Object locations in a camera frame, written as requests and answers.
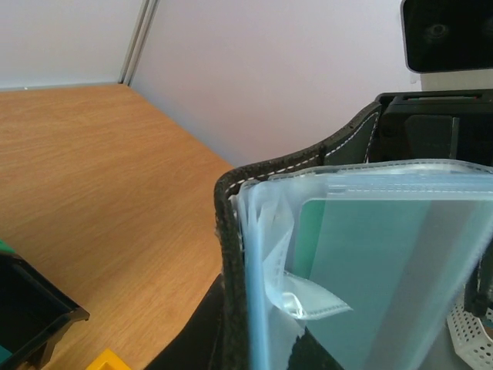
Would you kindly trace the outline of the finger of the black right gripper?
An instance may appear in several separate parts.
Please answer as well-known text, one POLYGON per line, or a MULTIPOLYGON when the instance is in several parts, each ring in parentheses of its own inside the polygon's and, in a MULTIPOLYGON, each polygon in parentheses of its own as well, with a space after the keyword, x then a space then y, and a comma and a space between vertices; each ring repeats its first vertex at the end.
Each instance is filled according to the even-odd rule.
POLYGON ((484 252, 465 285, 464 309, 476 318, 492 309, 492 250, 484 252))

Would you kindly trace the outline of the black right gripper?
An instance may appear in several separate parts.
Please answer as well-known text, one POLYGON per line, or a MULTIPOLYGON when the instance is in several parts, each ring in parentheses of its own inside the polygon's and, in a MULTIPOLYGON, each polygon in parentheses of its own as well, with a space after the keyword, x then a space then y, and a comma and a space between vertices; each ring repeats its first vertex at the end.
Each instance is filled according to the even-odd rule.
POLYGON ((386 92, 369 161, 492 163, 492 91, 386 92))

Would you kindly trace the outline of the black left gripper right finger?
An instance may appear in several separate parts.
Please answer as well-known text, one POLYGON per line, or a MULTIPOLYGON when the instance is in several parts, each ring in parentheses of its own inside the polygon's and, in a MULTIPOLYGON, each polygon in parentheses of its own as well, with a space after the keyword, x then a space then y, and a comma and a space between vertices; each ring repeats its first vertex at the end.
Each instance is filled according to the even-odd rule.
POLYGON ((311 333, 297 338, 290 355, 290 370, 343 370, 311 333))

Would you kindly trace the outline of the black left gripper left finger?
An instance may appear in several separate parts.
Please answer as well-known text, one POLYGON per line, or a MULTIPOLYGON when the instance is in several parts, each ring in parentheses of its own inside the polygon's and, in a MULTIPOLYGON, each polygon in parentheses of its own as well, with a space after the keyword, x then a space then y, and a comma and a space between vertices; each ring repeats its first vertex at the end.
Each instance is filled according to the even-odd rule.
POLYGON ((219 274, 181 332, 148 364, 148 369, 221 369, 223 302, 223 275, 219 274))

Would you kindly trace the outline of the teal credit card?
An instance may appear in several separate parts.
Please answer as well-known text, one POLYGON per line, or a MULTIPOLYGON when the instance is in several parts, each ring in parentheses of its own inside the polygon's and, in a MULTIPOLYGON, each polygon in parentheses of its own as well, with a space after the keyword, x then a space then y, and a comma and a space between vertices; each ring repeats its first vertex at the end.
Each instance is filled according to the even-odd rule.
POLYGON ((345 369, 416 369, 492 237, 489 200, 308 200, 293 272, 348 310, 308 324, 345 369))

